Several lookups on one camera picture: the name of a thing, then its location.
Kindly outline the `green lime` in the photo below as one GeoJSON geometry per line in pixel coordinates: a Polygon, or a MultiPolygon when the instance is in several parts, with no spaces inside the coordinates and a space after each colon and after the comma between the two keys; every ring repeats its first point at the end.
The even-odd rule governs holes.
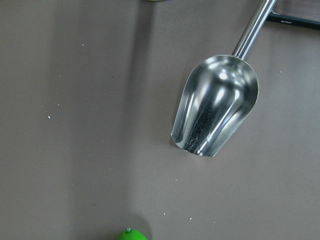
{"type": "Polygon", "coordinates": [[[147,238],[138,230],[127,228],[118,235],[117,240],[147,240],[147,238]]]}

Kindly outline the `metal scoop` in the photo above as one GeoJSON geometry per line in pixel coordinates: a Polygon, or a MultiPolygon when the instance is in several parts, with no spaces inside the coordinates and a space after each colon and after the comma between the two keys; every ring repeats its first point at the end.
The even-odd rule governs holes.
{"type": "Polygon", "coordinates": [[[214,55],[191,71],[170,134],[180,149],[214,157],[254,108],[259,81],[245,58],[275,3],[259,2],[232,54],[214,55]]]}

